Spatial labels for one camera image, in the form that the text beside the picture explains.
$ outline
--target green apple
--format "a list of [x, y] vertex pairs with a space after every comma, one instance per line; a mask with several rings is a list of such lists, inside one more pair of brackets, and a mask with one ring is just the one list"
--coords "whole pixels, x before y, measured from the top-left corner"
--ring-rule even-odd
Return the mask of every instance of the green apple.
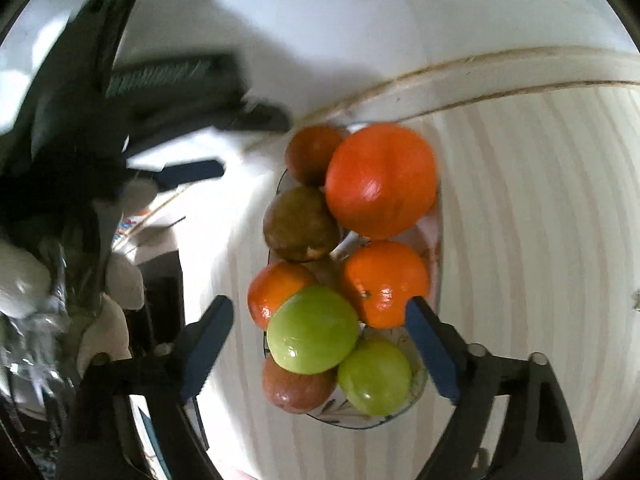
[[327, 286], [291, 296], [271, 317], [267, 343], [278, 366], [295, 374], [334, 368], [356, 346], [360, 327], [351, 304]]
[[365, 339], [340, 363], [338, 384], [349, 402], [367, 415], [395, 413], [411, 387], [409, 360], [382, 337]]

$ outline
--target fruit plate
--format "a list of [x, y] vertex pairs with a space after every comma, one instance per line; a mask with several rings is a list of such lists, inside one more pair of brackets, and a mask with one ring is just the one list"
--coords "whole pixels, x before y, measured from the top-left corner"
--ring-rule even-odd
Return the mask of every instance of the fruit plate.
[[[277, 193], [299, 185], [300, 184], [285, 171], [278, 184]], [[442, 254], [441, 200], [441, 193], [438, 191], [436, 205], [425, 216], [420, 218], [412, 228], [391, 238], [392, 240], [402, 242], [413, 248], [420, 254], [420, 257], [429, 269], [431, 289], [427, 301], [436, 314], [439, 314], [440, 311], [440, 259]], [[337, 288], [342, 261], [347, 259], [358, 247], [368, 243], [368, 241], [367, 238], [361, 237], [356, 233], [344, 232], [342, 234], [342, 242], [331, 252], [330, 257], [303, 265], [316, 275], [316, 278], [321, 284], [330, 286], [331, 288]], [[269, 263], [278, 261], [280, 261], [280, 258], [273, 251], [270, 251]], [[368, 337], [373, 334], [381, 335], [394, 343], [409, 359], [413, 378], [409, 393], [402, 406], [395, 413], [387, 416], [365, 415], [359, 410], [356, 410], [347, 400], [340, 386], [336, 386], [336, 389], [329, 399], [322, 406], [307, 412], [307, 415], [325, 424], [331, 424], [332, 426], [338, 426], [340, 428], [368, 430], [369, 428], [375, 428], [402, 415], [420, 399], [428, 380], [428, 373], [420, 357], [420, 352], [416, 348], [407, 330], [404, 327], [376, 330], [362, 325], [360, 337]], [[270, 354], [266, 333], [263, 338], [263, 349], [265, 356]]]

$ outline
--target kiwi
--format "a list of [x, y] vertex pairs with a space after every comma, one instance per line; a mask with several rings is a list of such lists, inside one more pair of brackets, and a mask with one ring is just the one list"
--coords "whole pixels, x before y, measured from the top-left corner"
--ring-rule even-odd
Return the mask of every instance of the kiwi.
[[309, 186], [276, 195], [264, 215], [262, 232], [268, 247], [288, 262], [319, 260], [340, 243], [340, 228], [324, 194]]

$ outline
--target reddish-brown fruit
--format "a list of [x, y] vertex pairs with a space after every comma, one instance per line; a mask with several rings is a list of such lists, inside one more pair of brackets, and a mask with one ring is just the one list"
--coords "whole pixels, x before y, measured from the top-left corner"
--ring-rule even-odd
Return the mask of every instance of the reddish-brown fruit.
[[373, 328], [404, 324], [406, 302], [426, 297], [431, 281], [424, 262], [399, 242], [371, 242], [353, 253], [342, 269], [342, 292], [360, 320]]
[[306, 186], [324, 186], [324, 177], [343, 130], [328, 124], [308, 126], [291, 139], [284, 154], [287, 169]]
[[269, 264], [254, 277], [246, 302], [256, 325], [267, 330], [271, 316], [299, 290], [314, 285], [316, 277], [300, 264]]
[[326, 173], [326, 202], [352, 231], [385, 240], [415, 224], [436, 200], [429, 144], [398, 124], [374, 124], [347, 137]]
[[315, 375], [294, 374], [280, 368], [271, 356], [262, 369], [264, 396], [289, 413], [306, 413], [321, 406], [333, 393], [335, 383], [335, 369]]

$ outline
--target orange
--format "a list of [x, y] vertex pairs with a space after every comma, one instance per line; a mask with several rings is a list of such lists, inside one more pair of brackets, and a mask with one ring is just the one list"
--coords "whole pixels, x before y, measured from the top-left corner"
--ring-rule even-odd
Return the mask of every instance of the orange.
[[246, 302], [256, 325], [267, 330], [271, 316], [299, 290], [314, 285], [316, 277], [300, 264], [278, 262], [258, 272], [249, 285]]
[[338, 146], [325, 186], [338, 223], [384, 240], [413, 226], [436, 202], [436, 158], [413, 130], [374, 124]]
[[423, 261], [399, 242], [371, 242], [353, 253], [342, 269], [342, 293], [360, 320], [373, 328], [404, 324], [406, 302], [426, 297], [431, 281]]
[[342, 142], [343, 130], [328, 124], [302, 128], [291, 139], [284, 154], [287, 169], [306, 186], [324, 186], [326, 168]]

